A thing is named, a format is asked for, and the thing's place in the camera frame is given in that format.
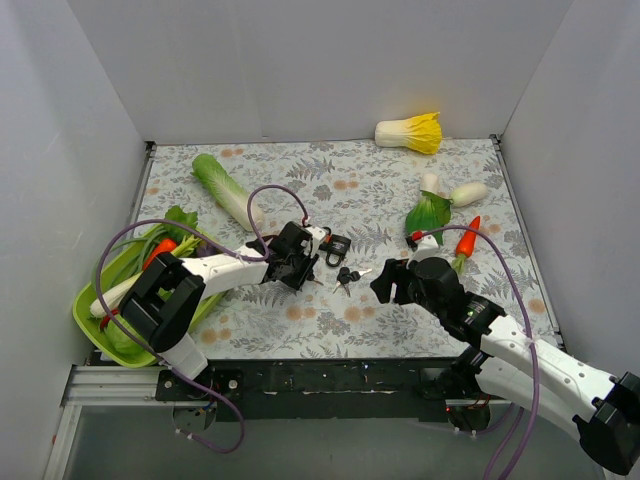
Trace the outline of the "orange padlock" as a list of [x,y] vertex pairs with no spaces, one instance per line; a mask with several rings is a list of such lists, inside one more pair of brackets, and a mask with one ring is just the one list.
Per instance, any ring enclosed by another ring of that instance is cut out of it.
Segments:
[[331,238],[331,229],[328,227],[314,227],[314,245],[316,250],[322,249],[322,245],[327,243]]

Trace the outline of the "black padlock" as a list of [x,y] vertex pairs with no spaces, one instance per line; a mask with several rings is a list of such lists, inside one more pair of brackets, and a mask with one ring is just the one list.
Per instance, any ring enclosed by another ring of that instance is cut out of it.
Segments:
[[330,234],[325,243],[326,264],[331,268],[337,268],[345,260],[350,249],[351,240],[348,237]]

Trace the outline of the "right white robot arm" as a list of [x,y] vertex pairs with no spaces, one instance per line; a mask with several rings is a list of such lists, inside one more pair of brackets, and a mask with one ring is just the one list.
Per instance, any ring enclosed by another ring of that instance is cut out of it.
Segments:
[[416,304],[455,339],[468,344],[452,373],[464,397],[482,392],[545,418],[576,439],[604,469],[627,475],[639,458],[639,378],[616,377],[528,338],[488,299],[464,290],[449,263],[386,261],[371,289],[382,303]]

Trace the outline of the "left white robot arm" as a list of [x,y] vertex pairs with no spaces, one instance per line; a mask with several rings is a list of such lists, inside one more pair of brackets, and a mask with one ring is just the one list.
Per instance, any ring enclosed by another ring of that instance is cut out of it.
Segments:
[[267,245],[253,242],[232,254],[202,258],[158,255],[121,300],[121,317],[165,364],[193,400],[213,386],[207,359],[188,333],[201,301],[248,285],[279,281],[299,290],[313,276],[327,230],[289,222]]

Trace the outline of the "black key bunch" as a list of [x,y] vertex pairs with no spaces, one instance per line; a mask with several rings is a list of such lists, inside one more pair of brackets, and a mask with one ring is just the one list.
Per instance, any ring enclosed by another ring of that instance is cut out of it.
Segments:
[[309,273],[306,277],[305,277],[305,281],[306,282],[312,282],[315,283],[317,285],[323,286],[324,283],[322,281],[320,281],[319,279],[316,278],[314,273]]
[[351,270],[348,267],[341,267],[337,274],[336,286],[334,293],[338,290],[343,290],[348,297],[351,296],[350,287],[351,283],[359,281],[364,275],[371,272],[371,269],[365,270]]

